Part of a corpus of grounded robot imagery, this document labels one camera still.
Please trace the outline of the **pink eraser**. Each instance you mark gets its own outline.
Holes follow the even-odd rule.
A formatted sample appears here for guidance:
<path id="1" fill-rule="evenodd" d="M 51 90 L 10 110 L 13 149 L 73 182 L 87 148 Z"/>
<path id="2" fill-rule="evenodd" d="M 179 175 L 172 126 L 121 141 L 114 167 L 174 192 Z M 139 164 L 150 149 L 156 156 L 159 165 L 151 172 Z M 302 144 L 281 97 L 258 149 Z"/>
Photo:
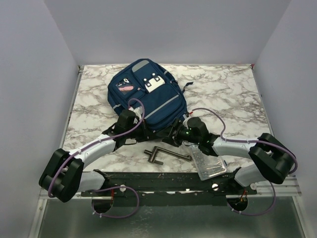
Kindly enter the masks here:
<path id="1" fill-rule="evenodd" d="M 128 93 L 134 89 L 134 86 L 123 86 L 118 88 L 122 93 Z"/>

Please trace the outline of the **navy blue student backpack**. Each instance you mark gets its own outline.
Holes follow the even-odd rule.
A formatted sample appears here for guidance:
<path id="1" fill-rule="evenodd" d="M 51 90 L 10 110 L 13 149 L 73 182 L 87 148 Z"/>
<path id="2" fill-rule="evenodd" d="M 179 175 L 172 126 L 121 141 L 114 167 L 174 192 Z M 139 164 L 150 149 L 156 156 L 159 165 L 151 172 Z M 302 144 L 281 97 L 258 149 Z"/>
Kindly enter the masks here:
<path id="1" fill-rule="evenodd" d="M 122 93 L 118 88 L 123 86 L 134 89 Z M 118 115 L 143 104 L 149 129 L 159 131 L 175 119 L 184 120 L 183 115 L 188 113 L 184 91 L 164 67 L 150 59 L 138 59 L 112 78 L 107 100 Z"/>

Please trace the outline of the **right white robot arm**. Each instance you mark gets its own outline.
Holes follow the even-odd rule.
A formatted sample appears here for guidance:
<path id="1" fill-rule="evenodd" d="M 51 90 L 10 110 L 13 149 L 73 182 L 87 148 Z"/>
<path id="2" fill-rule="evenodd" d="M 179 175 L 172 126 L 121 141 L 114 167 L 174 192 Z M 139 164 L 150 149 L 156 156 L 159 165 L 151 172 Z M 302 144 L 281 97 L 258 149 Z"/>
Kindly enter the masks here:
<path id="1" fill-rule="evenodd" d="M 295 155 L 269 133 L 263 133 L 256 139 L 227 139 L 210 133 L 200 118 L 193 117 L 186 125 L 176 120 L 157 135 L 163 142 L 176 147 L 183 141 L 196 144 L 207 156 L 251 159 L 252 165 L 239 169 L 235 177 L 228 181 L 228 189 L 233 194 L 239 194 L 246 186 L 263 180 L 282 184 L 298 167 Z"/>

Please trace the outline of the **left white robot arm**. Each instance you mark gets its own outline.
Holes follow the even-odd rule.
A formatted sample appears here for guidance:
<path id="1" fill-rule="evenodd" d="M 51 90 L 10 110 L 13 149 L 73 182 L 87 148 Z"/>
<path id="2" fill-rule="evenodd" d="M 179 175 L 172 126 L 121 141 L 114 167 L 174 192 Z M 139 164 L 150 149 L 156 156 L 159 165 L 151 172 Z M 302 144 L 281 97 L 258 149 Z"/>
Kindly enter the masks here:
<path id="1" fill-rule="evenodd" d="M 80 187 L 83 170 L 98 158 L 117 150 L 120 147 L 119 139 L 126 136 L 131 138 L 132 132 L 144 122 L 145 111 L 142 110 L 137 124 L 134 123 L 136 116 L 136 109 L 123 110 L 114 124 L 119 132 L 114 132 L 112 136 L 101 134 L 73 152 L 62 148 L 55 150 L 40 176 L 39 186 L 48 192 L 50 198 L 69 201 Z"/>

